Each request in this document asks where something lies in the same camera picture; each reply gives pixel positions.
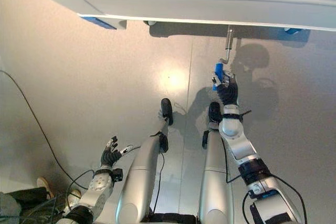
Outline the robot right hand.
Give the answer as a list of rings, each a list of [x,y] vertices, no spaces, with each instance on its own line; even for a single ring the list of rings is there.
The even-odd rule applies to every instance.
[[[215,73],[212,82],[215,85],[217,95],[224,106],[238,105],[238,85],[235,74],[223,71],[222,77],[220,77]]]

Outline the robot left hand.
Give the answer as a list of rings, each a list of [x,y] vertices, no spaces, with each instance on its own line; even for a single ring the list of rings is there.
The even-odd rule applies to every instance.
[[[125,156],[127,153],[131,152],[135,146],[128,145],[125,148],[118,150],[118,138],[113,136],[111,139],[108,140],[105,148],[102,152],[100,158],[100,167],[113,167],[113,165],[122,157]]]

